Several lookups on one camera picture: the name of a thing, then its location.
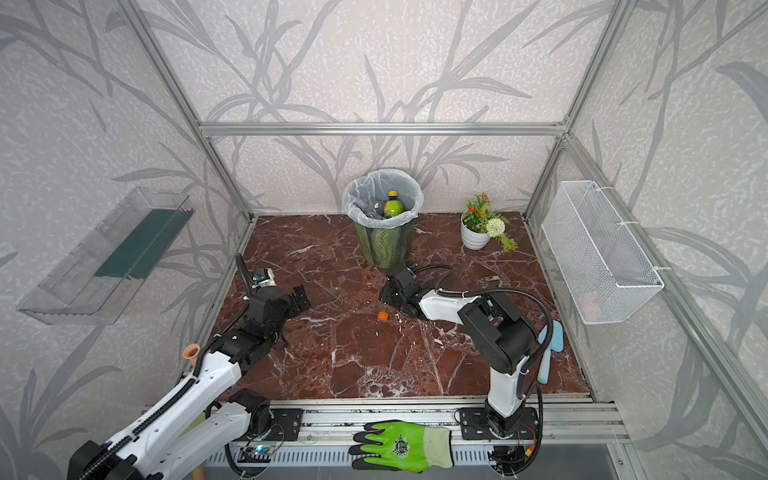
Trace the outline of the green yellow-cap bottle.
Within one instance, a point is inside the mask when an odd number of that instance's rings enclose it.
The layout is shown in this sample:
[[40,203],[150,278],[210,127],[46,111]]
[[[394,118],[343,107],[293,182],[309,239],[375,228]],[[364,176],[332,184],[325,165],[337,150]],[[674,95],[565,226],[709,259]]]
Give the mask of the green yellow-cap bottle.
[[384,204],[383,216],[385,219],[395,218],[405,211],[403,203],[399,200],[398,192],[390,190]]

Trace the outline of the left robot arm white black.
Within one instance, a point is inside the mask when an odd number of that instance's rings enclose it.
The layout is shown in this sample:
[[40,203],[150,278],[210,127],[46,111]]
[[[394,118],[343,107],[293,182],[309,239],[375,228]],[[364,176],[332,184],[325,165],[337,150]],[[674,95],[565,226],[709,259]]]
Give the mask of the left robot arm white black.
[[235,318],[147,412],[109,440],[83,444],[69,460],[68,478],[182,479],[231,442],[270,434],[277,423],[268,399],[248,389],[218,399],[270,353],[286,322],[310,301],[303,286],[287,292],[270,269],[251,272],[241,255],[235,262],[245,286]]

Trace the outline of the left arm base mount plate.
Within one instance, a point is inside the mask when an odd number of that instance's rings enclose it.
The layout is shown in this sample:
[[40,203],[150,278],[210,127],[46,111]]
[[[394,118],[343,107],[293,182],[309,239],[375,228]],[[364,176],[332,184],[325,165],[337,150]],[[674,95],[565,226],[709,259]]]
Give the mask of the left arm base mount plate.
[[271,411],[272,423],[260,435],[260,441],[296,442],[302,425],[304,410],[300,408],[280,408]]

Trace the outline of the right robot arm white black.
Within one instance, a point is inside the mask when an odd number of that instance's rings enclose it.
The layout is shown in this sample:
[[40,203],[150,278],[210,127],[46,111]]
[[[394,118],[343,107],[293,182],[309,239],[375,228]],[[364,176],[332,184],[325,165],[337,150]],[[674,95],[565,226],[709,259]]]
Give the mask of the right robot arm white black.
[[[490,368],[490,390],[480,430],[494,438],[513,437],[525,424],[528,395],[524,382],[554,338],[555,322],[550,309],[537,296],[514,288],[427,288],[417,279],[422,270],[403,265],[389,273],[380,300],[409,317],[446,321],[464,328]],[[509,298],[511,294],[533,302],[542,312],[546,327],[535,330]]]

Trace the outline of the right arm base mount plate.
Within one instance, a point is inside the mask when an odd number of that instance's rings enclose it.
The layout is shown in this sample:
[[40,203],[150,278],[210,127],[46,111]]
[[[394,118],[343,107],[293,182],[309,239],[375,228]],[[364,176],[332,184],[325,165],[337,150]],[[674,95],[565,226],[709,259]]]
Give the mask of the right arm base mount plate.
[[488,406],[460,408],[457,423],[463,440],[521,440],[534,441],[540,419],[535,408],[522,406],[510,417],[502,417]]

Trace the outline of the clear bottle white cap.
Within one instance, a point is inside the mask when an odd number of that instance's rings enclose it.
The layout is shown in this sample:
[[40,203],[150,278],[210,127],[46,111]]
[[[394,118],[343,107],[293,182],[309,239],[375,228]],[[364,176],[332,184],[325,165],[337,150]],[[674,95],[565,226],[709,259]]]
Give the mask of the clear bottle white cap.
[[373,203],[359,202],[357,206],[363,212],[363,214],[371,219],[384,220],[384,204],[380,201]]

